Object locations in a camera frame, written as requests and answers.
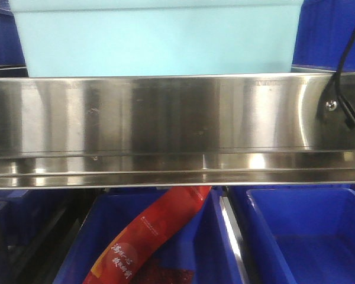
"metal bar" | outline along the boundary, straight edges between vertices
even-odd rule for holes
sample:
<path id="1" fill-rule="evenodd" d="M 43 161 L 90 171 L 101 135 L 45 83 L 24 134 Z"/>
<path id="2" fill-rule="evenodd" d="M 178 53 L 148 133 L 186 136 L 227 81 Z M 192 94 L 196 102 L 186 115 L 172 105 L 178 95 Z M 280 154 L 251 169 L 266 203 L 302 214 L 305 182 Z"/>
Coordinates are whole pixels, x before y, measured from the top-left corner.
<path id="1" fill-rule="evenodd" d="M 330 76 L 0 79 L 0 188 L 355 182 Z"/>

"screw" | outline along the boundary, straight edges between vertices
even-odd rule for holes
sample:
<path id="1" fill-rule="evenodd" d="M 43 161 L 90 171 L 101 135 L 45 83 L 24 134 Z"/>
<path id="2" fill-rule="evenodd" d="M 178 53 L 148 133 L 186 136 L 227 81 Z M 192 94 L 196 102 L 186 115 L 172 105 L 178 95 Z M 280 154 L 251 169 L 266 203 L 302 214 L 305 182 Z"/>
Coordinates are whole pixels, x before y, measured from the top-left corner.
<path id="1" fill-rule="evenodd" d="M 338 103 L 337 101 L 327 101 L 326 102 L 326 109 L 328 111 L 335 111 L 337 109 Z"/>

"storage bin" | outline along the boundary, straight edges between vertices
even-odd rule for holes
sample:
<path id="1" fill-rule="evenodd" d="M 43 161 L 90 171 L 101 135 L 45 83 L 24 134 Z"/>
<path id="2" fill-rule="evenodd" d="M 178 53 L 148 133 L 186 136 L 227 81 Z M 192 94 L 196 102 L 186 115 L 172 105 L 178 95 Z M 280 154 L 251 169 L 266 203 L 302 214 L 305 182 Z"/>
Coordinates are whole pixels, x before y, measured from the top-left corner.
<path id="1" fill-rule="evenodd" d="M 8 235 L 10 228 L 8 226 L 9 218 L 9 206 L 5 201 L 0 201 L 0 229 L 5 240 L 5 236 Z"/>
<path id="2" fill-rule="evenodd" d="M 13 14 L 0 9 L 0 66 L 24 64 Z"/>
<path id="3" fill-rule="evenodd" d="M 102 195 L 94 203 L 54 284 L 81 284 L 113 238 L 163 192 Z M 202 210 L 154 254 L 162 268 L 195 272 L 193 283 L 242 283 L 221 215 L 221 191 L 212 190 Z"/>
<path id="4" fill-rule="evenodd" d="M 248 230 L 249 216 L 248 216 L 248 202 L 246 192 L 250 189 L 334 189 L 345 188 L 350 189 L 349 184 L 333 184 L 333 185 L 240 185 L 230 186 L 228 188 L 229 197 L 233 204 L 234 212 L 240 225 L 244 230 Z"/>
<path id="5" fill-rule="evenodd" d="M 30 76 L 289 72 L 303 0 L 10 0 Z"/>
<path id="6" fill-rule="evenodd" d="M 253 241 L 265 284 L 355 284 L 355 192 L 247 192 Z"/>
<path id="7" fill-rule="evenodd" d="M 27 245 L 44 221 L 42 191 L 1 190 L 0 201 L 9 206 L 7 245 Z"/>
<path id="8" fill-rule="evenodd" d="M 355 0 L 305 0 L 293 63 L 336 69 L 355 26 Z M 355 43 L 344 70 L 355 71 Z"/>

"shelf lip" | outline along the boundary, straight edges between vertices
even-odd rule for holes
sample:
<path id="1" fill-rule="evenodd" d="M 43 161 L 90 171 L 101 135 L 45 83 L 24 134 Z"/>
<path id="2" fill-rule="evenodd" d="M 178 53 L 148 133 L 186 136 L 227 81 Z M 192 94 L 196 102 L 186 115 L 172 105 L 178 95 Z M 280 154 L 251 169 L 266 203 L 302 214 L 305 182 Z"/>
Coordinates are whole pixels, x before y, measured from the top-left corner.
<path id="1" fill-rule="evenodd" d="M 97 160 L 91 157 L 0 159 L 0 188 L 355 183 L 355 151 L 202 157 L 190 154 L 102 156 Z"/>

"blue crate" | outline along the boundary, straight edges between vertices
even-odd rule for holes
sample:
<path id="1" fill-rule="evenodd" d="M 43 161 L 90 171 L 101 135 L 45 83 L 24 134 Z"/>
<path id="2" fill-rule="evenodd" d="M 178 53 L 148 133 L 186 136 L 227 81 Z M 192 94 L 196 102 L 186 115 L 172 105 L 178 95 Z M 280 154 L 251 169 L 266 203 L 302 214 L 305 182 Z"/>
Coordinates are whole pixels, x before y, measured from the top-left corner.
<path id="1" fill-rule="evenodd" d="M 42 197 L 42 191 L 0 190 L 0 201 L 9 206 L 5 236 L 8 245 L 27 245 L 37 234 L 44 221 Z"/>
<path id="2" fill-rule="evenodd" d="M 317 188 L 317 189 L 334 189 L 346 188 L 350 189 L 349 184 L 328 184 L 328 185 L 240 185 L 229 187 L 229 197 L 234 207 L 235 214 L 240 225 L 246 231 L 248 230 L 249 216 L 248 203 L 246 192 L 250 189 L 303 189 L 303 188 Z"/>
<path id="3" fill-rule="evenodd" d="M 110 241 L 162 194 L 100 196 L 53 283 L 81 284 Z M 221 194 L 212 190 L 193 220 L 155 252 L 162 267 L 194 270 L 194 283 L 242 283 L 221 215 Z"/>
<path id="4" fill-rule="evenodd" d="M 10 228 L 8 227 L 8 218 L 9 218 L 9 206 L 5 201 L 0 201 L 0 229 L 2 235 L 5 236 L 9 234 Z"/>
<path id="5" fill-rule="evenodd" d="M 66 195 L 67 189 L 0 190 L 0 201 L 9 207 L 4 230 L 7 244 L 29 244 Z"/>
<path id="6" fill-rule="evenodd" d="M 0 65 L 25 65 L 12 12 L 0 9 Z"/>
<path id="7" fill-rule="evenodd" d="M 336 69 L 355 26 L 355 0 L 306 0 L 293 63 Z M 344 70 L 355 71 L 355 43 Z"/>
<path id="8" fill-rule="evenodd" d="M 355 192 L 247 192 L 252 251 L 265 284 L 355 284 Z"/>

